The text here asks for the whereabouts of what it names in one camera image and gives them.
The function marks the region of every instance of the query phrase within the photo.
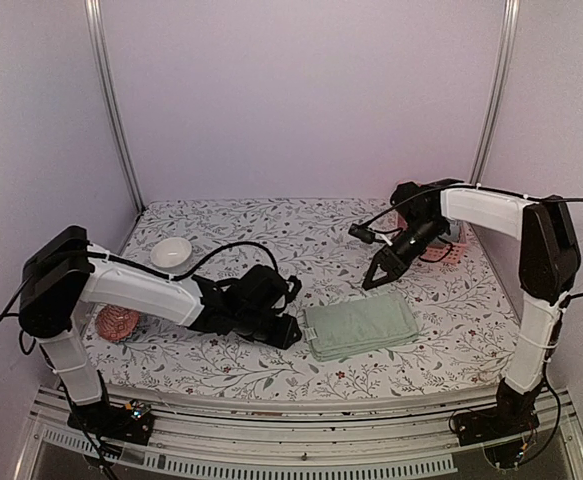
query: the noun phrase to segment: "folded cloth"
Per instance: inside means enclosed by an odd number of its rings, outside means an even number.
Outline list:
[[[400,293],[305,310],[305,337],[316,360],[326,362],[418,337],[418,325]]]

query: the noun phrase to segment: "plastic basket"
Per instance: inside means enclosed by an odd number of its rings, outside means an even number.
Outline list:
[[[400,215],[398,215],[398,227],[405,229],[407,228],[407,222],[405,222]],[[460,260],[464,255],[464,251],[467,248],[467,229],[464,222],[460,224],[460,240],[458,242],[453,242],[451,245],[453,245],[453,249],[446,257],[444,255],[449,251],[449,248],[451,248],[450,245],[442,245],[440,247],[436,245],[429,245],[426,252],[422,254],[421,258],[428,262],[441,261],[442,263],[447,263],[450,265],[456,265],[460,263]]]

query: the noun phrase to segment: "robotic arm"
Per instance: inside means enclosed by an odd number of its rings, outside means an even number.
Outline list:
[[[543,386],[544,363],[557,344],[565,300],[580,267],[580,251],[566,204],[455,183],[444,180],[398,186],[391,203],[408,227],[387,239],[375,254],[363,288],[400,278],[429,243],[448,232],[448,220],[467,221],[521,242],[519,278],[524,311],[518,344],[498,388],[497,406],[454,416],[460,444],[468,445],[538,426],[534,401]],[[366,243],[375,241],[368,223],[352,225],[349,233]],[[378,270],[384,272],[380,278],[376,277]]]
[[[302,338],[296,319],[283,313],[300,291],[296,277],[285,280],[264,265],[221,282],[196,275],[175,281],[172,275],[147,271],[90,244],[83,228],[69,227],[26,262],[18,315],[66,388],[72,406],[69,424],[141,444],[151,435],[152,416],[141,405],[109,404],[72,318],[79,302],[138,310],[198,332],[234,331],[281,349]]]

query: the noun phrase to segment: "white bowl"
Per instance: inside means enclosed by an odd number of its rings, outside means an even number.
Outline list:
[[[171,237],[157,243],[149,257],[151,263],[164,270],[173,270],[181,267],[191,256],[191,243],[181,237]]]

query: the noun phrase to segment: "towel tag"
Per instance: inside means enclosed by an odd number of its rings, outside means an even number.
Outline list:
[[[309,340],[315,340],[318,338],[318,334],[313,327],[307,327],[303,329],[304,338],[308,342]]]

